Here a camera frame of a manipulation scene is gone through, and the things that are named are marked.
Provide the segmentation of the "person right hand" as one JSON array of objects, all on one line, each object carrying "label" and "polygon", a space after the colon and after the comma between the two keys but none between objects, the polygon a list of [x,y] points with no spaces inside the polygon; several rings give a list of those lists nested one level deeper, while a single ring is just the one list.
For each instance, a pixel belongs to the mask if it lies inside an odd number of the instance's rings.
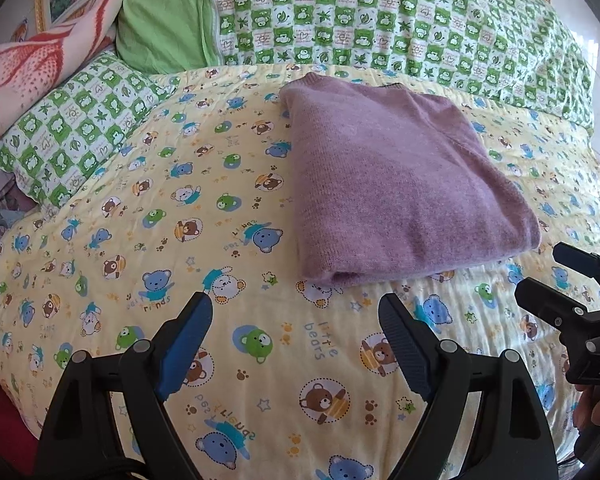
[{"label": "person right hand", "polygon": [[600,387],[591,385],[575,385],[580,398],[573,412],[573,423],[577,430],[583,431],[588,426],[600,427]]}]

